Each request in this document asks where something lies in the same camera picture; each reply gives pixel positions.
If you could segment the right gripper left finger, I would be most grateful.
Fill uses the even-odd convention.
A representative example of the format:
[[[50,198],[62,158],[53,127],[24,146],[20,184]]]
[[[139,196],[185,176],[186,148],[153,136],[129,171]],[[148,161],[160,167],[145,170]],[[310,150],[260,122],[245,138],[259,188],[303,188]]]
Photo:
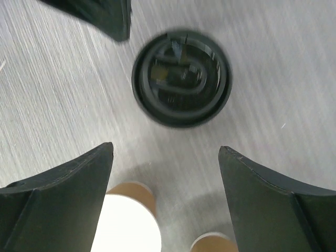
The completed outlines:
[[[90,251],[112,163],[105,142],[1,188],[1,251]]]

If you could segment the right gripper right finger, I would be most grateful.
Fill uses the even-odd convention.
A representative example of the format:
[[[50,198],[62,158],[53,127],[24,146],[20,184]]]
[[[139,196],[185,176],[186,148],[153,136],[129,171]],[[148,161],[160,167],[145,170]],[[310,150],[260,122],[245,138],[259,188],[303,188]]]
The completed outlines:
[[[335,251],[335,191],[223,146],[218,161],[239,251]]]

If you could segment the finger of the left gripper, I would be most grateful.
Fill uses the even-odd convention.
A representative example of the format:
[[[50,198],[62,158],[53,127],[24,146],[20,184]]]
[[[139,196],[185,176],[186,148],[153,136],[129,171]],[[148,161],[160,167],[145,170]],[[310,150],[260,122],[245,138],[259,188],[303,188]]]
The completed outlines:
[[[130,39],[130,0],[44,0],[43,3],[91,24],[115,41]]]

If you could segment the stack of paper cups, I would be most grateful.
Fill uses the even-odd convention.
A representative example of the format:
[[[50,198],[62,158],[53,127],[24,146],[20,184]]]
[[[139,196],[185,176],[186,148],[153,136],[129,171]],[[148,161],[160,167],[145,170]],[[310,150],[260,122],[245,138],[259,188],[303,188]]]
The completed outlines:
[[[238,252],[238,247],[223,233],[208,232],[194,240],[190,252]]]

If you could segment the black coffee cup lid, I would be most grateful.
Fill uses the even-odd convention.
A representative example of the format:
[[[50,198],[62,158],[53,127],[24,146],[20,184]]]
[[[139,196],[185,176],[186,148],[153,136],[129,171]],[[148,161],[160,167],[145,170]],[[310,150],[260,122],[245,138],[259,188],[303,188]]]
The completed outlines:
[[[217,116],[232,90],[226,51],[207,34],[180,28],[154,37],[132,68],[132,91],[151,120],[194,128]]]

